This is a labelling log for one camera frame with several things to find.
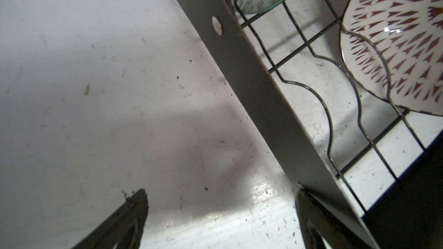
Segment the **maroon triangle patterned bowl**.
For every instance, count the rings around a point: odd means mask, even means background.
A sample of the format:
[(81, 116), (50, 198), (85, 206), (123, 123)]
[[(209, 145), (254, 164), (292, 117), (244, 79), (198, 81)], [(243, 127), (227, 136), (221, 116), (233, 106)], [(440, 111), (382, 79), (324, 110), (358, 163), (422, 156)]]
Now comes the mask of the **maroon triangle patterned bowl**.
[(443, 114), (443, 0), (350, 0), (343, 61), (365, 90), (400, 108)]

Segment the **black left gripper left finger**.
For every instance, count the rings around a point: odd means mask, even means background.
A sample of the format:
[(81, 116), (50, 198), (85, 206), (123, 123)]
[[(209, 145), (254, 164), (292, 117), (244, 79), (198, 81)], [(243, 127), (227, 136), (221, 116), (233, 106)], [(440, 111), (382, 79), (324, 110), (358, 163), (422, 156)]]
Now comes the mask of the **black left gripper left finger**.
[(146, 191), (139, 189), (125, 199), (110, 217), (102, 222), (75, 249), (138, 249), (148, 217)]

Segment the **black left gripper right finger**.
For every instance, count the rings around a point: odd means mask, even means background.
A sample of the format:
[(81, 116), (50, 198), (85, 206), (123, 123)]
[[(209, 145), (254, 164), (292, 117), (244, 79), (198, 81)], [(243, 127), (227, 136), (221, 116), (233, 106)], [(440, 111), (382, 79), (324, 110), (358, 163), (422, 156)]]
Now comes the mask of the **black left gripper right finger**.
[(295, 199), (303, 242), (307, 249), (372, 249), (374, 240), (348, 200), (328, 200), (301, 186)]

